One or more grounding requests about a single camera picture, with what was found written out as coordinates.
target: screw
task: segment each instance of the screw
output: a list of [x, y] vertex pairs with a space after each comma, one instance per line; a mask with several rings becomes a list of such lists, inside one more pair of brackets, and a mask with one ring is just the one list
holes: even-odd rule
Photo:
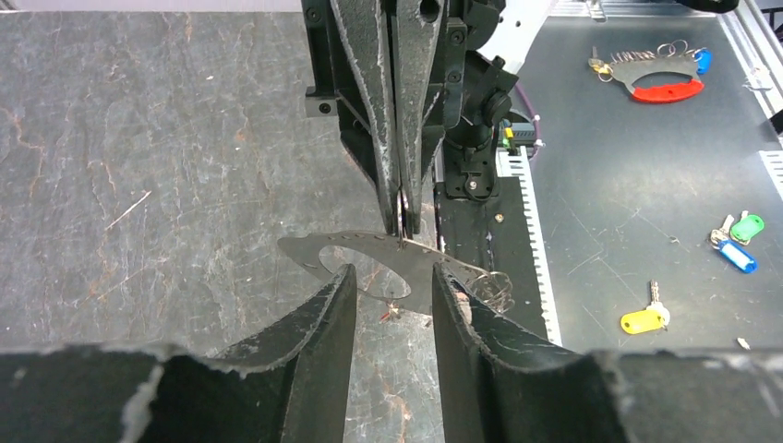
[[307, 19], [310, 21], [316, 22], [320, 20], [320, 13], [315, 7], [309, 8], [305, 15], [307, 16]]
[[453, 45], [463, 44], [464, 32], [462, 32], [461, 30], [456, 30], [452, 32], [452, 35], [449, 36], [449, 40], [452, 42]]

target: red handle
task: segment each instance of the red handle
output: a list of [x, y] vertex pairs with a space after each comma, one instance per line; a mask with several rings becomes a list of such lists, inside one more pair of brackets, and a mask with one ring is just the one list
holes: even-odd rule
[[652, 88], [636, 88], [633, 95], [637, 101], [653, 104], [674, 103], [690, 99], [705, 88], [705, 84], [692, 79], [688, 83], [676, 85], [654, 86]]

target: gray table surface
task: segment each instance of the gray table surface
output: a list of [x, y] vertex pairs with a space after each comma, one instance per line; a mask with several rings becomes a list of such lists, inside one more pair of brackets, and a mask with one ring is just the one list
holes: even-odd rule
[[[593, 46], [608, 59], [677, 39], [714, 55], [704, 91], [685, 102], [632, 102], [586, 64]], [[780, 144], [717, 21], [552, 18], [522, 78], [547, 142], [532, 168], [563, 344], [580, 352], [731, 348], [738, 337], [783, 344], [783, 202], [758, 155]], [[766, 223], [747, 247], [759, 262], [752, 275], [705, 242], [742, 210]], [[630, 337], [620, 317], [648, 303], [649, 280], [671, 311], [669, 331]]]
[[[336, 121], [305, 118], [299, 14], [3, 15], [0, 53], [2, 347], [216, 353], [319, 286], [278, 238], [381, 229]], [[325, 264], [402, 293], [342, 252]], [[384, 312], [360, 301], [345, 441], [442, 441], [432, 329]]]

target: green key tag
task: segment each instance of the green key tag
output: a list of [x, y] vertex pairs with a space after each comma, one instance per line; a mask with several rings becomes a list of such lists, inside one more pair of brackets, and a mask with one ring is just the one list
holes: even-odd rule
[[749, 215], [734, 226], [731, 226], [731, 236], [740, 242], [750, 242], [754, 235], [764, 229], [764, 221], [758, 215]]

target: gray marble tabletop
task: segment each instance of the gray marble tabletop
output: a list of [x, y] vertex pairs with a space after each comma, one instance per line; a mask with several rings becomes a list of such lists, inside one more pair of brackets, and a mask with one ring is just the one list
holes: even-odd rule
[[[0, 346], [214, 354], [318, 287], [278, 238], [380, 229], [336, 122], [305, 118], [299, 14], [7, 14], [0, 53]], [[384, 312], [359, 302], [345, 441], [442, 441], [432, 329]]]

